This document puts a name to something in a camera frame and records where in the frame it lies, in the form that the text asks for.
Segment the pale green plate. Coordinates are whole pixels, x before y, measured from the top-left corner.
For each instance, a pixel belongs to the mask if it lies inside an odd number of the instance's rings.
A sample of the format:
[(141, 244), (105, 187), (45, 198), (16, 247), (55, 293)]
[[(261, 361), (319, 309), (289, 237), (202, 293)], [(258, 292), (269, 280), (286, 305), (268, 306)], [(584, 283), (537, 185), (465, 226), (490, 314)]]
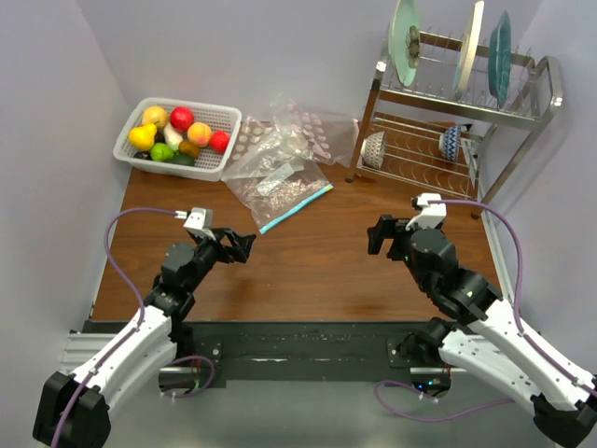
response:
[(421, 16), (416, 2), (400, 0), (388, 32), (388, 52), (400, 84), (409, 87), (416, 77), (421, 51)]

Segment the orange peach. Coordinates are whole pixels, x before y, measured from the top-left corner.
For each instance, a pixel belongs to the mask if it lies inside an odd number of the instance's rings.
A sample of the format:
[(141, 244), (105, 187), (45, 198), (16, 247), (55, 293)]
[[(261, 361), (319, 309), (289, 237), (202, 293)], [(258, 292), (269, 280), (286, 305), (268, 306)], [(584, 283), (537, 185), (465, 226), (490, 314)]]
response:
[(187, 129), (187, 139), (199, 147), (206, 147), (211, 136), (212, 129), (204, 122), (193, 122)]

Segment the white cream plate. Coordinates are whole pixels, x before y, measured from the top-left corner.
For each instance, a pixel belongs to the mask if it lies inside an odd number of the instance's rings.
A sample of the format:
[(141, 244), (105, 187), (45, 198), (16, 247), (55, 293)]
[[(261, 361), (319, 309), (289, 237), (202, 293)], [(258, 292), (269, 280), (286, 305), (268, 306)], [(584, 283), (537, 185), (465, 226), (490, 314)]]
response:
[(452, 95), (456, 101), (464, 98), (468, 82), (475, 62), (479, 37), (482, 26), (485, 3), (476, 1), (473, 5), (469, 23), (459, 53), (459, 60), (455, 71)]

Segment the large red apple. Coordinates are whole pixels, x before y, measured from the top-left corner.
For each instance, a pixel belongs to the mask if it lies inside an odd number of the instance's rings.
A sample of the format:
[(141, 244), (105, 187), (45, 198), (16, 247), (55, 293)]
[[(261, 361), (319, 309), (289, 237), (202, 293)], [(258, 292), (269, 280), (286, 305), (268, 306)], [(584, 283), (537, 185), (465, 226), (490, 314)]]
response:
[(170, 113), (170, 124), (180, 133), (186, 133), (194, 122), (194, 113), (187, 107), (177, 106)]

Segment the grey patterned bowl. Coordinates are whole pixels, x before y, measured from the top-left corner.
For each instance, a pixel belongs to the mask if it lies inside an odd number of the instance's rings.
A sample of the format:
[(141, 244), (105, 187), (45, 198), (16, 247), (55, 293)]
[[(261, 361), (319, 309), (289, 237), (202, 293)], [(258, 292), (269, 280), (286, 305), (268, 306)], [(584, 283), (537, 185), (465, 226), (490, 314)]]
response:
[(385, 132), (372, 133), (363, 142), (360, 150), (362, 164), (368, 168), (380, 170), (383, 165), (387, 146)]

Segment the white plastic basket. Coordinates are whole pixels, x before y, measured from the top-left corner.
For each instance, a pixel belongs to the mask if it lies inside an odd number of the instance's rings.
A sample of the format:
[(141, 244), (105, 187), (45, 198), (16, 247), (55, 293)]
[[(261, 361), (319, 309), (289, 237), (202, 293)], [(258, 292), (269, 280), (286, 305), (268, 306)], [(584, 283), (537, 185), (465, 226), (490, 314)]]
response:
[(133, 110), (113, 156), (149, 173), (216, 182), (242, 124), (233, 107), (145, 98)]

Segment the steel dish rack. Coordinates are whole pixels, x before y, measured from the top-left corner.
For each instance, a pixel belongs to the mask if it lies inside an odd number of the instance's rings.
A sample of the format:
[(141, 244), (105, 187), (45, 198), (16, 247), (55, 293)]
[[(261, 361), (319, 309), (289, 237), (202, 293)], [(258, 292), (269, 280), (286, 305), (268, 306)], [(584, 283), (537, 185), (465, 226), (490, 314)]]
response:
[[(374, 69), (346, 182), (364, 177), (397, 182), (458, 199), (491, 203), (553, 121), (563, 103), (562, 66), (518, 51), (511, 56), (510, 85), (503, 108), (488, 85), (489, 44), (478, 45), (465, 96), (452, 95), (462, 39), (424, 32), (420, 65), (409, 87), (400, 84), (388, 38)], [(447, 161), (439, 138), (462, 127), (456, 162)], [(360, 150), (372, 133), (385, 132), (380, 170), (362, 164)]]

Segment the teal glass plate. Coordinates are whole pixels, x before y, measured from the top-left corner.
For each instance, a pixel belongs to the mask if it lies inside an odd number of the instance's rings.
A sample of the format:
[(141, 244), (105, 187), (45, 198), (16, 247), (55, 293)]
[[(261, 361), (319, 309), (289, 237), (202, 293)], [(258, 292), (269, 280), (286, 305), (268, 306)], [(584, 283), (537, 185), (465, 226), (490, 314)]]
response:
[(491, 33), (487, 70), (490, 95), (496, 100), (499, 108), (504, 107), (508, 96), (511, 37), (510, 17), (504, 10)]

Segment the yellow apple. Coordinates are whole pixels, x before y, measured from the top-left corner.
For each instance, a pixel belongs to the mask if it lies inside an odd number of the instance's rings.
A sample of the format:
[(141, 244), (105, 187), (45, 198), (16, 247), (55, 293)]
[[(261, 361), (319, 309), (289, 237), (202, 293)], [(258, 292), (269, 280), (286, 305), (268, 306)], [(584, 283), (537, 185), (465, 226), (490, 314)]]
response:
[(169, 122), (169, 113), (158, 105), (146, 108), (142, 116), (142, 125), (154, 124), (158, 130), (163, 129)]

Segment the dark green avocado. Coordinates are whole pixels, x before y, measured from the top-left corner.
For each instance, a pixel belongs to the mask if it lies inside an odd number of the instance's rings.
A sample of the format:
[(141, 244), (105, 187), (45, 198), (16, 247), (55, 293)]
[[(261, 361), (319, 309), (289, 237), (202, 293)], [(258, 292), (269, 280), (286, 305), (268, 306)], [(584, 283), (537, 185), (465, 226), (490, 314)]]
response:
[(190, 167), (195, 165), (195, 159), (185, 153), (175, 153), (169, 160), (167, 160), (167, 162)]

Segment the yellow pear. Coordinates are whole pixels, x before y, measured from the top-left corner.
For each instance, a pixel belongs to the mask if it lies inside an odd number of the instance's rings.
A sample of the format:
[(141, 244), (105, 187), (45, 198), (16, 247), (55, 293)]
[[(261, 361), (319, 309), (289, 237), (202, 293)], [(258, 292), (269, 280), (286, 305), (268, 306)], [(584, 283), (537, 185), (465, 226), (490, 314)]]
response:
[(158, 128), (154, 123), (134, 127), (128, 134), (129, 142), (139, 151), (147, 152), (155, 144)]

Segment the blue zip top bag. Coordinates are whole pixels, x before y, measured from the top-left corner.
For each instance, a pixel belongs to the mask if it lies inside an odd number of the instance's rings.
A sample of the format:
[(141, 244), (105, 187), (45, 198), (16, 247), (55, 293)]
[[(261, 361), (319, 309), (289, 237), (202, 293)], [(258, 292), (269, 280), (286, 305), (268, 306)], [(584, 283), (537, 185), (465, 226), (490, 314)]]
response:
[(319, 166), (303, 159), (275, 161), (256, 169), (244, 166), (222, 180), (251, 211), (260, 234), (333, 190)]

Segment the brown kiwi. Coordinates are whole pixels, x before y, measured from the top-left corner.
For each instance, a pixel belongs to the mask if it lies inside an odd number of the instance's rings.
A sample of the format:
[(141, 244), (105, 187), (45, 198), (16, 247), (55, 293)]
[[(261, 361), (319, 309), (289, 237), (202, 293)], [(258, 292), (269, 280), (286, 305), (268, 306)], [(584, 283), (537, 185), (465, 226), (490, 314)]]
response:
[(178, 146), (178, 151), (192, 159), (197, 159), (201, 154), (201, 148), (189, 140), (183, 140)]

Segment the pile of spotted plastic bags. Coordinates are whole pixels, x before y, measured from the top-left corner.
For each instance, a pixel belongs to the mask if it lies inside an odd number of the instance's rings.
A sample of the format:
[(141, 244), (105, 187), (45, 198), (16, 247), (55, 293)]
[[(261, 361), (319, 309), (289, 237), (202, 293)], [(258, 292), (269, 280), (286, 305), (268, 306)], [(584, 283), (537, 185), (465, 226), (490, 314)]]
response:
[(359, 132), (358, 120), (345, 113), (278, 95), (270, 118), (247, 117), (241, 125), (228, 164), (241, 159), (276, 131), (284, 131), (300, 145), (300, 154), (326, 165), (349, 167)]

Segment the small red fruit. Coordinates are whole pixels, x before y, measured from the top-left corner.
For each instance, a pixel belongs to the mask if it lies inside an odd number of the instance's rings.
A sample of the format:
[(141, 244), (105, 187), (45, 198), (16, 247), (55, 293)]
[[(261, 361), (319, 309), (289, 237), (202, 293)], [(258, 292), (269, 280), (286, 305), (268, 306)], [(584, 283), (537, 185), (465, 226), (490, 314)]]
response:
[(209, 146), (218, 154), (224, 154), (228, 148), (230, 135), (224, 131), (215, 131), (210, 140)]

